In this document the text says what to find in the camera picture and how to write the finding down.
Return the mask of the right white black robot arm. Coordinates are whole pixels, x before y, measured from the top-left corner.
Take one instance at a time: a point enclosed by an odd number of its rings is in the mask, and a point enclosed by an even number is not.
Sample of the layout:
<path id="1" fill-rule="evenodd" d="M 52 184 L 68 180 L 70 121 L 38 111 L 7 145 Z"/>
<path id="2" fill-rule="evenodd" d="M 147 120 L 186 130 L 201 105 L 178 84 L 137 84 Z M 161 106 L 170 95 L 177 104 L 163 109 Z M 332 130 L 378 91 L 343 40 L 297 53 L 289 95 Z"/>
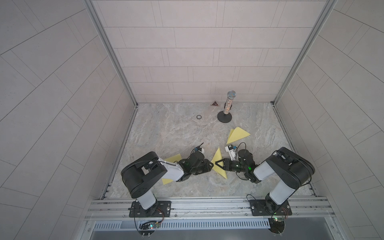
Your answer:
<path id="1" fill-rule="evenodd" d="M 258 184 L 276 174 L 280 181 L 266 195 L 266 208 L 274 214 L 300 187 L 309 184 L 315 173 L 314 166 L 306 159 L 285 147 L 274 151 L 266 160 L 256 164 L 253 154 L 242 149 L 234 157 L 215 162 L 215 166 L 227 172 L 243 173 L 244 180 Z"/>

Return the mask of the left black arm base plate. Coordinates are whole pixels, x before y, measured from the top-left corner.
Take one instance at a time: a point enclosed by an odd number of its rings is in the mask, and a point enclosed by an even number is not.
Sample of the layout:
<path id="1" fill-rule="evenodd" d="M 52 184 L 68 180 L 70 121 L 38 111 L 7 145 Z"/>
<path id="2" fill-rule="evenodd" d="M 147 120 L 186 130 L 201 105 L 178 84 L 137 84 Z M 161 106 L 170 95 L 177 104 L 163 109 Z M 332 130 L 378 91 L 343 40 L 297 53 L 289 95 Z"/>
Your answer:
<path id="1" fill-rule="evenodd" d="M 142 205 L 135 201 L 129 208 L 130 218 L 168 218 L 170 216 L 172 202 L 171 201 L 157 201 L 152 207 L 144 210 Z"/>

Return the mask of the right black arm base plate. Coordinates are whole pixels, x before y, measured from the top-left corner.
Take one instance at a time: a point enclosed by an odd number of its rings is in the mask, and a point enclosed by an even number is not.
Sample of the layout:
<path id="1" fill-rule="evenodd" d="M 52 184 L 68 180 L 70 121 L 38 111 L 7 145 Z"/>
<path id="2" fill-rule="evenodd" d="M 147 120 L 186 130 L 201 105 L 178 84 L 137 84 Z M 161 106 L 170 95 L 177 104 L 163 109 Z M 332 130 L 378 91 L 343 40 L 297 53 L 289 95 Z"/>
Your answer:
<path id="1" fill-rule="evenodd" d="M 249 200 L 252 216 L 291 216 L 293 214 L 289 201 L 286 200 L 281 206 L 275 206 L 272 210 L 267 207 L 267 201 L 264 199 Z"/>

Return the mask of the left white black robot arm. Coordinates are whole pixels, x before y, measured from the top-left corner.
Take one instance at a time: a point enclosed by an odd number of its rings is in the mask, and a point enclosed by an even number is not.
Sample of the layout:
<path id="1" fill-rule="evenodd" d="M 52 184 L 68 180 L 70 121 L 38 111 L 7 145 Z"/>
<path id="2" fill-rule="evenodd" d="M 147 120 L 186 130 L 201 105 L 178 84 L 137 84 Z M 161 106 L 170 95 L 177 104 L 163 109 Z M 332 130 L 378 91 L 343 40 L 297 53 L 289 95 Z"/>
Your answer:
<path id="1" fill-rule="evenodd" d="M 158 206 L 152 187 L 160 179 L 183 182 L 192 175 L 208 173 L 213 167 L 214 164 L 205 158 L 203 149 L 196 147 L 188 158 L 175 163 L 161 159 L 155 152 L 149 152 L 123 168 L 121 176 L 130 196 L 140 203 L 143 210 L 148 211 Z"/>

